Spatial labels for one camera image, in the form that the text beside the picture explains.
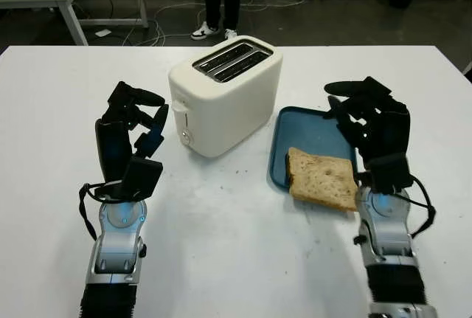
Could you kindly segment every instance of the concrete floor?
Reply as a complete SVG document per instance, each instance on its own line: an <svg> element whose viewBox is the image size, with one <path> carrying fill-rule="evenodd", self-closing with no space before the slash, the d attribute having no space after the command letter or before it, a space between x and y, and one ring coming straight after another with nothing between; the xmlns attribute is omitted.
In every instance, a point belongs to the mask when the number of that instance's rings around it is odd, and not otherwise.
<svg viewBox="0 0 472 318"><path fill-rule="evenodd" d="M137 17L136 0L113 0L114 17ZM150 19L159 23L166 46L211 45L223 37L192 41L187 34L204 19L204 0L146 0ZM105 18L108 0L77 0L79 18ZM472 60L472 0L414 0L406 10L387 0L243 0L238 32L274 45L435 45L458 69ZM178 7L164 7L178 4ZM288 5L290 7L270 7ZM91 45L122 45L130 27L113 27L98 38L101 28L84 29ZM125 45L156 37L155 23L136 27ZM0 18L0 51L9 45L73 44L58 14L43 10L9 10Z"/></svg>

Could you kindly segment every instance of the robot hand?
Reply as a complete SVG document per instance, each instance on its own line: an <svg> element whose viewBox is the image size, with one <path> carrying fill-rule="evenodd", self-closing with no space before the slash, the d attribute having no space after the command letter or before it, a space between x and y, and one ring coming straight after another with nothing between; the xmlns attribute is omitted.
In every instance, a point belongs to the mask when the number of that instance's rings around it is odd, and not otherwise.
<svg viewBox="0 0 472 318"><path fill-rule="evenodd" d="M95 123L105 182L84 184L79 192L79 211L95 241L80 304L82 318L132 317L141 260L147 250L139 236L147 215L144 200L152 195L162 172L162 163L146 157L151 157L164 140L162 129L169 110L164 99L119 82L108 104L108 110ZM151 117L138 105L159 109ZM138 124L149 132L141 134L132 153L128 131ZM99 237L87 219L86 194L102 203Z"/></svg>
<svg viewBox="0 0 472 318"><path fill-rule="evenodd" d="M413 237L432 224L436 212L424 186L409 173L408 109L371 77L330 83L324 90L348 97L341 102L329 96L331 110L325 117L336 117L338 129L359 150L366 168L365 173L355 175L362 186L356 194L361 225L354 244L361 246L374 301L369 318L435 318L434 307L426 304L406 225L411 203L428 209L428 220ZM365 123L353 122L351 117ZM409 199L404 188L412 186L413 181L423 191L427 205Z"/></svg>
<svg viewBox="0 0 472 318"><path fill-rule="evenodd" d="M344 102L328 97L331 110L325 117L336 117L338 129L359 149L366 173L358 180L375 192L392 194L413 184L406 161L410 114L406 106L390 96L390 89L372 77L356 82L327 84L330 94L348 97ZM363 119L365 124L352 122Z"/></svg>

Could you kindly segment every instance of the white toaster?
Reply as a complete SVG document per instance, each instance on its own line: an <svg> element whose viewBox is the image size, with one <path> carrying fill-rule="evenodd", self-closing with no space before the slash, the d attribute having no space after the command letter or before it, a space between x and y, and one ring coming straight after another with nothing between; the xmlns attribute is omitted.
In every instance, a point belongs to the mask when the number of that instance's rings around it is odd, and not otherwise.
<svg viewBox="0 0 472 318"><path fill-rule="evenodd" d="M184 145L216 157L271 116L282 54L238 36L183 62L169 73L177 132Z"/></svg>

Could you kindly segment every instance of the sneaker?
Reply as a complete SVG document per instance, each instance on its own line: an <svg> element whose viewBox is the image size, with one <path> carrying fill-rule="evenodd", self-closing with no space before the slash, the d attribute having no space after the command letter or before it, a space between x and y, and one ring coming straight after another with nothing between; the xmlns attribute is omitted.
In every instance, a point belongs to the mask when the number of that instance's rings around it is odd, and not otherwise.
<svg viewBox="0 0 472 318"><path fill-rule="evenodd" d="M206 39L207 36L218 34L220 30L218 28L210 28L208 24L204 21L201 25L200 29L196 30L190 36L193 40L203 40Z"/></svg>
<svg viewBox="0 0 472 318"><path fill-rule="evenodd" d="M231 29L225 29L224 30L224 38L226 40L233 39L237 37L237 32L236 30L231 30Z"/></svg>

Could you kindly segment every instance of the toast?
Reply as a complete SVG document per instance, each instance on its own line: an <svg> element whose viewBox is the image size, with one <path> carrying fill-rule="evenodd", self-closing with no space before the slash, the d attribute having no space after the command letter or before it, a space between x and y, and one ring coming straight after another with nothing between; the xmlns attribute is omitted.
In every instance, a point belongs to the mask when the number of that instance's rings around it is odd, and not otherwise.
<svg viewBox="0 0 472 318"><path fill-rule="evenodd" d="M343 211L356 211L353 165L349 159L317 156L298 148L288 150L290 194Z"/></svg>

